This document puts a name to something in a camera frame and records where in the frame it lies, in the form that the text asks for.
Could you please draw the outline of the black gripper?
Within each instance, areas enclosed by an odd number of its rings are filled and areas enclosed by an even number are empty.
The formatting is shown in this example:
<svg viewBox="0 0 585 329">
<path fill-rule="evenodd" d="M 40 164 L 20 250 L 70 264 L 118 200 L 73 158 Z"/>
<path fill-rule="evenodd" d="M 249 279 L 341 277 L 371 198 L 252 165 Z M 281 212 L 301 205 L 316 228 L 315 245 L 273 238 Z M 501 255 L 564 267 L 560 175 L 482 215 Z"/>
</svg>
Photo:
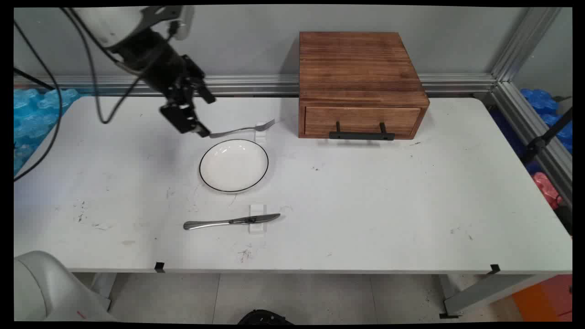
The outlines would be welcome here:
<svg viewBox="0 0 585 329">
<path fill-rule="evenodd" d="M 133 92 L 138 82 L 144 81 L 170 102 L 160 107 L 160 113 L 179 133 L 196 133 L 206 138 L 211 133 L 196 115 L 194 92 L 207 104 L 217 99 L 205 83 L 203 70 L 188 55 L 179 55 L 170 46 L 176 31 L 177 28 L 170 27 L 167 38 L 163 38 L 146 28 L 113 46 L 113 52 L 122 58 L 118 65 L 136 76 L 122 99 Z"/>
</svg>

